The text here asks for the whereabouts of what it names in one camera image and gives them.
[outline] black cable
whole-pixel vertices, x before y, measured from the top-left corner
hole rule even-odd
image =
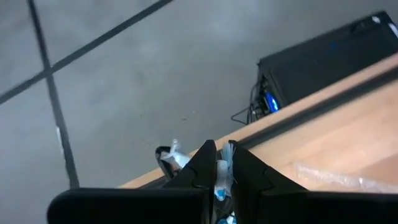
[[[241,124],[244,124],[244,125],[248,125],[248,124],[245,123],[244,121],[235,119],[236,116],[239,116],[239,115],[243,114],[243,113],[244,113],[245,111],[247,111],[248,109],[249,109],[249,108],[245,108],[245,109],[243,109],[243,110],[237,112],[236,114],[232,115],[232,116],[231,116],[231,120],[233,120],[233,121],[235,121],[235,122],[238,122],[238,123],[241,123]]]
[[[238,113],[232,115],[231,116],[231,120],[232,121],[235,121],[235,122],[238,122],[238,123],[241,123],[241,124],[244,124],[244,125],[248,125],[248,124],[253,122],[253,117],[252,117],[253,115],[256,116],[256,119],[259,119],[257,113],[253,114],[253,111],[255,110],[254,102],[256,102],[255,100],[253,100],[253,93],[254,93],[254,90],[256,90],[256,87],[258,86],[258,84],[260,84],[260,83],[261,83],[261,81],[256,82],[256,84],[254,84],[254,86],[251,88],[249,106],[247,108],[239,111]],[[238,120],[238,119],[235,118],[235,117],[243,114],[245,111],[248,111],[248,113],[246,114],[246,122]]]

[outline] floor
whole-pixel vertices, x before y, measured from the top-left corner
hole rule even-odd
[[[74,167],[116,187],[173,138],[190,152],[240,128],[259,58],[380,9],[398,21],[393,0],[169,1],[35,0],[50,65],[26,1],[1,1],[0,223],[44,223]]]

